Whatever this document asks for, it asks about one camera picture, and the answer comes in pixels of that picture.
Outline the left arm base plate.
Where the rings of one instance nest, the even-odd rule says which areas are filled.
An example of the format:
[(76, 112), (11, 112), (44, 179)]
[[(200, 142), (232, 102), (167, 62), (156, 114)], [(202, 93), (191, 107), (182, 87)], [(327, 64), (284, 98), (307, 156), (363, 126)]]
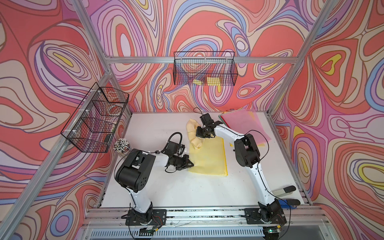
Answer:
[(146, 213), (129, 210), (122, 216), (126, 220), (126, 226), (157, 226), (161, 227), (167, 222), (166, 209), (149, 209)]

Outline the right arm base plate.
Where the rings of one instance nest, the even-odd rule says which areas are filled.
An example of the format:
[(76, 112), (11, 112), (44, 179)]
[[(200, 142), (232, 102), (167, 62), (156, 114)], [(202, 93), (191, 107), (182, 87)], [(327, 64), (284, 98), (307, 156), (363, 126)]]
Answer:
[(266, 210), (261, 210), (260, 208), (246, 208), (244, 209), (243, 217), (246, 218), (247, 224), (249, 225), (285, 225), (287, 219), (285, 217), (284, 211), (279, 209), (273, 214), (268, 213)]

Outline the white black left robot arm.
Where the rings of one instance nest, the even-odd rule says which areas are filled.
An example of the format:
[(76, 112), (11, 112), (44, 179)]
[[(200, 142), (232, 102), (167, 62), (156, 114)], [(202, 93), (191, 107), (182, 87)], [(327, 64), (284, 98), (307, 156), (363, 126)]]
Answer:
[(132, 149), (116, 171), (115, 180), (130, 192), (136, 213), (147, 214), (153, 208), (144, 188), (155, 166), (164, 167), (166, 173), (169, 173), (170, 167), (177, 172), (191, 168), (194, 164), (189, 160), (183, 144), (168, 142), (161, 151), (155, 152)]

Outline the clear mesh document bag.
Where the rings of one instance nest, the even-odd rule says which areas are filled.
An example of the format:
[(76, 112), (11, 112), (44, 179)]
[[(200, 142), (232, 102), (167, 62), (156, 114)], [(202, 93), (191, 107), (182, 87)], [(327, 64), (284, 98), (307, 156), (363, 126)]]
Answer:
[(228, 128), (231, 127), (231, 120), (230, 120), (230, 112), (224, 112), (219, 115), (219, 119), (221, 122), (223, 122)]

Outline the pale yellow document bag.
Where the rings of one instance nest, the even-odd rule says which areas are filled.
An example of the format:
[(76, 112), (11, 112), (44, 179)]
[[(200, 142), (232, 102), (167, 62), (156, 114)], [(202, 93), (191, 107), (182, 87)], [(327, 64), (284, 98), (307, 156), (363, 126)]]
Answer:
[(190, 143), (189, 159), (194, 164), (189, 168), (189, 172), (227, 176), (227, 161), (225, 154), (224, 140), (219, 137), (204, 139), (199, 143), (200, 148)]

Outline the yellow microfiber cloth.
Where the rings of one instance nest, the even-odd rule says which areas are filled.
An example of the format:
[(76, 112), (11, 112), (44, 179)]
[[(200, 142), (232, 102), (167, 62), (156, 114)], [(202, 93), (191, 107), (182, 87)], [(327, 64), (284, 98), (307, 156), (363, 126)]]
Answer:
[(189, 121), (186, 124), (188, 139), (190, 141), (190, 144), (196, 150), (200, 149), (203, 145), (203, 139), (200, 137), (197, 137), (198, 127), (200, 127), (200, 124), (194, 119), (189, 119)]

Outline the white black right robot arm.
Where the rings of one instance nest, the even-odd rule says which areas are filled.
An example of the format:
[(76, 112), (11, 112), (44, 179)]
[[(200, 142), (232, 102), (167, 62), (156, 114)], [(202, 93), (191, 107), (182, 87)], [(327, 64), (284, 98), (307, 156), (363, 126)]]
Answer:
[(287, 223), (279, 198), (272, 191), (263, 174), (262, 160), (254, 136), (238, 133), (226, 127), (221, 121), (214, 121), (210, 114), (200, 116), (201, 127), (197, 127), (196, 136), (200, 138), (220, 137), (234, 145), (235, 157), (241, 167), (245, 167), (259, 196), (259, 212), (263, 223), (277, 220), (280, 225)]

